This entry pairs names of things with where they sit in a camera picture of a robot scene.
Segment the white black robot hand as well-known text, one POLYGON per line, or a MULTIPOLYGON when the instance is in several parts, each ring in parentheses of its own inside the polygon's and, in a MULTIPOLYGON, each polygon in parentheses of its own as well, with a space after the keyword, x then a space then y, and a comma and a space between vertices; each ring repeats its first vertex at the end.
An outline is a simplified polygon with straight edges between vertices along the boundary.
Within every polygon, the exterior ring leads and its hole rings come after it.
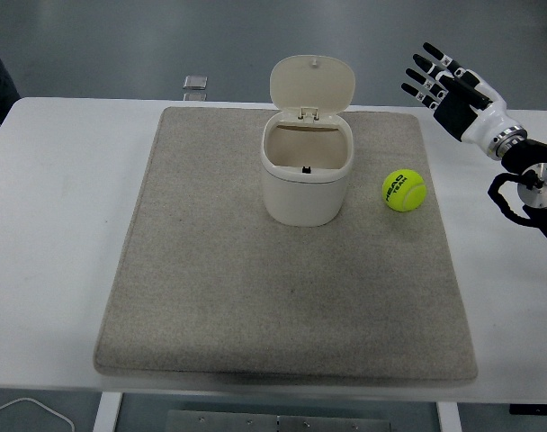
POLYGON ((496 160, 527 138, 521 123, 507 114, 505 99, 479 74, 429 42, 423 49, 425 57, 413 55, 417 68, 406 70, 413 82, 401 88, 431 110, 453 138, 479 146, 496 160))

